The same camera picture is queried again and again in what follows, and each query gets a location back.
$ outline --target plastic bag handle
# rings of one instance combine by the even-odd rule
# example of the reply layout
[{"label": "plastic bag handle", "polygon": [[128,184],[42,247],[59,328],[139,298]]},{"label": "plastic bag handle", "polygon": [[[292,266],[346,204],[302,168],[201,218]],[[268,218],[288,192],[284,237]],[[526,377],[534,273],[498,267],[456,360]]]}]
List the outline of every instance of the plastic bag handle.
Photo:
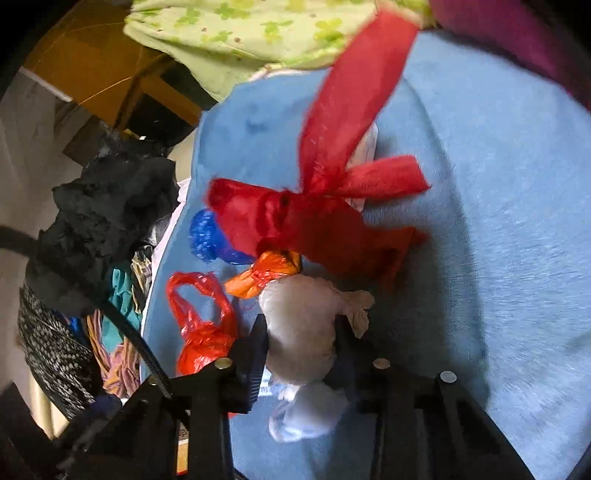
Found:
[{"label": "plastic bag handle", "polygon": [[202,295],[213,298],[220,307],[220,324],[217,327],[221,332],[234,338],[238,337],[238,325],[232,304],[223,292],[220,282],[213,272],[203,274],[201,272],[176,272],[166,284],[168,304],[173,312],[181,336],[187,339],[196,333],[207,323],[199,316],[197,310],[178,293],[178,288],[184,285],[192,285]]}]

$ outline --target metal screw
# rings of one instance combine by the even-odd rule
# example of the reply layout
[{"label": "metal screw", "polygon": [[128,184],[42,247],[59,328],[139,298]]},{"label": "metal screw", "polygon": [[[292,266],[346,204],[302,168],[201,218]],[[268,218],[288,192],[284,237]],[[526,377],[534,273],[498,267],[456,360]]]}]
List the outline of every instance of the metal screw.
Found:
[{"label": "metal screw", "polygon": [[387,358],[377,358],[374,360],[374,367],[378,370],[386,370],[390,368],[390,360]]},{"label": "metal screw", "polygon": [[221,358],[218,358],[213,364],[217,369],[224,370],[232,366],[232,359],[228,358],[227,356],[223,356]]},{"label": "metal screw", "polygon": [[439,374],[439,378],[441,378],[441,381],[445,383],[455,383],[457,380],[457,375],[454,372],[445,370]]}]

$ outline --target green floral fabric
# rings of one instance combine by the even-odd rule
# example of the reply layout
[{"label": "green floral fabric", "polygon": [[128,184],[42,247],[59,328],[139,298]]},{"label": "green floral fabric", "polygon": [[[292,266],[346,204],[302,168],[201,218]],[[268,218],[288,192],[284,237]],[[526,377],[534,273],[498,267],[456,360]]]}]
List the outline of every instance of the green floral fabric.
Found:
[{"label": "green floral fabric", "polygon": [[[428,10],[428,0],[396,2]],[[331,64],[375,8],[373,0],[135,0],[124,31],[185,64],[222,100],[264,66]]]}]

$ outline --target knotted plastic bag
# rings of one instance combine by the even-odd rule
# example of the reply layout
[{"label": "knotted plastic bag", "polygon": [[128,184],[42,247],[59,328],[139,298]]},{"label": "knotted plastic bag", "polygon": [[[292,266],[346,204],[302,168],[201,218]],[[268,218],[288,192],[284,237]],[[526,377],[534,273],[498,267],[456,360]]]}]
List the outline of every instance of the knotted plastic bag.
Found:
[{"label": "knotted plastic bag", "polygon": [[248,270],[224,283],[226,291],[240,299],[256,297],[267,284],[301,272],[301,255],[295,252],[265,252]]},{"label": "knotted plastic bag", "polygon": [[[220,322],[204,322],[193,306],[178,293],[183,285],[192,285],[202,295],[214,299],[220,308]],[[238,325],[232,304],[224,295],[216,276],[210,272],[176,272],[166,284],[168,304],[185,344],[177,361],[181,375],[199,372],[207,364],[227,356],[238,337]]]},{"label": "knotted plastic bag", "polygon": [[427,182],[411,155],[346,165],[396,87],[416,33],[416,25],[380,11],[337,59],[301,133],[299,193],[211,181],[208,205],[235,249],[253,257],[295,251],[335,274],[394,279],[425,236],[412,227],[370,228],[345,199],[404,197]]},{"label": "knotted plastic bag", "polygon": [[270,282],[258,301],[269,333],[267,369],[274,381],[304,385],[321,381],[335,362],[335,316],[346,315],[360,338],[374,297],[299,274]]},{"label": "knotted plastic bag", "polygon": [[189,226],[191,252],[209,263],[217,258],[232,265],[249,265],[254,261],[250,255],[234,250],[217,226],[214,214],[204,208],[198,211]]}]

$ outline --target blue blanket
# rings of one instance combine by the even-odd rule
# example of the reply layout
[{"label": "blue blanket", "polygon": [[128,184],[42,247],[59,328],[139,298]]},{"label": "blue blanket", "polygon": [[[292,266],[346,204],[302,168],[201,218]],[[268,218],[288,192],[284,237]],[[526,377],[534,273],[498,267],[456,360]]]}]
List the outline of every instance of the blue blanket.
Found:
[{"label": "blue blanket", "polygon": [[[187,206],[155,279],[144,336],[169,374],[181,348],[164,284],[205,265],[189,224],[207,183],[228,177],[295,188],[297,139],[325,72],[237,86],[207,114]],[[431,189],[367,204],[370,225],[431,235],[408,256],[394,291],[376,296],[368,338],[423,375],[451,369],[507,435],[536,478],[564,479],[591,440],[591,116],[560,86],[510,61],[422,33],[378,120],[376,156],[414,154]],[[317,265],[304,273],[325,275]],[[204,318],[209,299],[183,292]],[[244,331],[256,302],[236,302]],[[331,436],[278,445],[274,406],[260,399],[232,420],[236,466],[251,480],[367,478],[374,419],[350,414]]]}]

